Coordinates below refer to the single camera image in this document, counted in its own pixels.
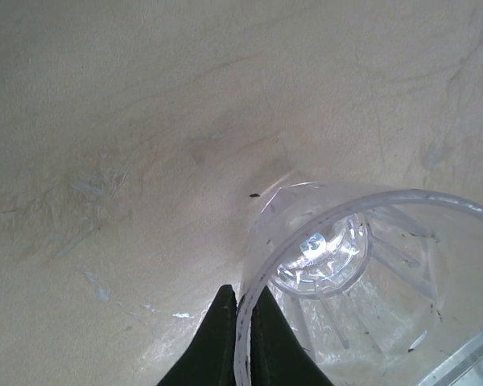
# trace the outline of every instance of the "clear plastic cup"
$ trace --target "clear plastic cup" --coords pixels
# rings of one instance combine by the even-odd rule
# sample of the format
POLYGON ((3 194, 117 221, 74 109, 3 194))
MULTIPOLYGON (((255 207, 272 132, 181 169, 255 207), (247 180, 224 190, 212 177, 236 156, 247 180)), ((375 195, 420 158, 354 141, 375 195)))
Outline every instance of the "clear plastic cup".
POLYGON ((238 385, 265 285, 335 384, 417 384, 483 329, 483 206, 364 183, 279 188, 250 229, 238 385))

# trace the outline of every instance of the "white textured surface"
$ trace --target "white textured surface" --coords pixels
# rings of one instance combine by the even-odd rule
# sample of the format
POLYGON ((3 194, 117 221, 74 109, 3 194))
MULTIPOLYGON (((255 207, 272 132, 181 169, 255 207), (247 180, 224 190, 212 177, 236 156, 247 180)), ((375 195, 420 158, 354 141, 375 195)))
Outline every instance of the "white textured surface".
POLYGON ((192 4, 0 1, 0 384, 154 384, 292 170, 483 203, 483 1, 192 4))

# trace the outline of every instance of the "dark green object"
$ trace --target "dark green object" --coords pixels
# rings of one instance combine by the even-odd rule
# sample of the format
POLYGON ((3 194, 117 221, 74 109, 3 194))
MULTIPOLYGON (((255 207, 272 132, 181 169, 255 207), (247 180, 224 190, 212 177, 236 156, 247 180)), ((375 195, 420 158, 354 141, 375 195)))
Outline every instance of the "dark green object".
POLYGON ((252 312, 250 372, 253 386, 332 386, 300 346, 266 286, 252 312))
POLYGON ((236 296, 223 285, 183 356, 159 386, 234 386, 236 296))

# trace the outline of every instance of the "transparent plastic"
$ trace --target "transparent plastic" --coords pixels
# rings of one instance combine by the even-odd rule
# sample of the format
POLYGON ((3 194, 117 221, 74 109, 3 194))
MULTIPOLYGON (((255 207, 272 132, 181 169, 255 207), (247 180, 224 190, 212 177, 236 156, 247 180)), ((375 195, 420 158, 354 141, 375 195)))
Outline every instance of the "transparent plastic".
POLYGON ((250 384, 247 334, 265 285, 335 384, 416 384, 483 328, 483 207, 363 183, 279 188, 250 229, 238 385, 250 384))

